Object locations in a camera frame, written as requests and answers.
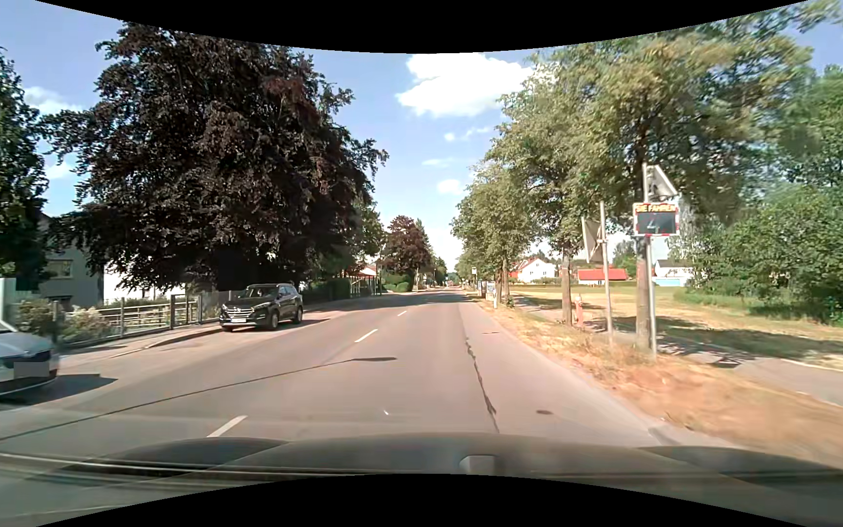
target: white house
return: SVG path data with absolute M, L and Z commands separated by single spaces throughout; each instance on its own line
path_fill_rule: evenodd
M 691 265 L 676 260 L 656 260 L 656 277 L 653 282 L 661 286 L 684 287 L 694 276 Z
M 558 266 L 539 258 L 529 258 L 518 263 L 509 272 L 509 277 L 519 282 L 537 282 L 543 278 L 558 276 Z

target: metal pole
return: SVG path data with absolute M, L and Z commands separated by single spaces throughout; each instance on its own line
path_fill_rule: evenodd
M 125 335 L 125 297 L 119 299 L 119 335 Z
M 646 163 L 642 163 L 642 200 L 649 203 L 649 171 Z M 659 353 L 656 339 L 656 292 L 653 291 L 653 239 L 652 236 L 645 238 L 646 249 L 646 280 L 649 281 L 649 349 L 653 357 Z
M 603 289 L 607 294 L 607 343 L 614 346 L 614 314 L 610 303 L 610 257 L 607 255 L 607 214 L 601 201 L 601 251 L 603 253 Z

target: road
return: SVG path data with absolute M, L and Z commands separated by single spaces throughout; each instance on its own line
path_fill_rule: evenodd
M 274 332 L 68 359 L 37 400 L 0 406 L 0 452 L 89 457 L 211 435 L 295 440 L 412 431 L 659 445 L 651 428 L 448 290 L 383 295 L 334 316 L 309 313 L 304 324 Z

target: sign post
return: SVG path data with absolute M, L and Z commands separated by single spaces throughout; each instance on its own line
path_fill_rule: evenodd
M 649 281 L 649 348 L 659 352 L 656 333 L 656 283 L 653 281 L 653 236 L 678 235 L 679 207 L 663 200 L 678 196 L 678 190 L 659 165 L 642 163 L 642 200 L 633 204 L 633 235 L 642 237 L 646 250 L 646 280 Z
M 607 254 L 607 214 L 604 204 L 601 202 L 601 222 L 593 220 L 582 220 L 582 233 L 584 237 L 584 249 L 587 262 L 590 264 L 603 264 L 603 287 L 607 295 L 607 342 L 614 346 L 614 314 L 610 299 L 610 258 Z

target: blue sky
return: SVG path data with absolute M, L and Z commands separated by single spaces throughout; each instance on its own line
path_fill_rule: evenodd
M 34 0 L 0 0 L 0 46 L 13 59 L 42 112 L 97 102 L 94 81 L 106 66 L 94 49 L 115 37 L 118 20 Z M 843 28 L 819 27 L 800 40 L 815 48 L 817 68 L 843 64 Z M 330 81 L 354 91 L 338 116 L 358 138 L 374 138 L 390 161 L 376 179 L 384 222 L 399 214 L 420 218 L 448 266 L 461 252 L 450 234 L 455 206 L 469 183 L 468 167 L 489 146 L 502 118 L 496 98 L 528 74 L 531 50 L 485 54 L 357 54 L 309 51 Z M 48 160 L 45 212 L 73 208 L 76 176 Z M 664 257 L 665 247 L 656 246 Z

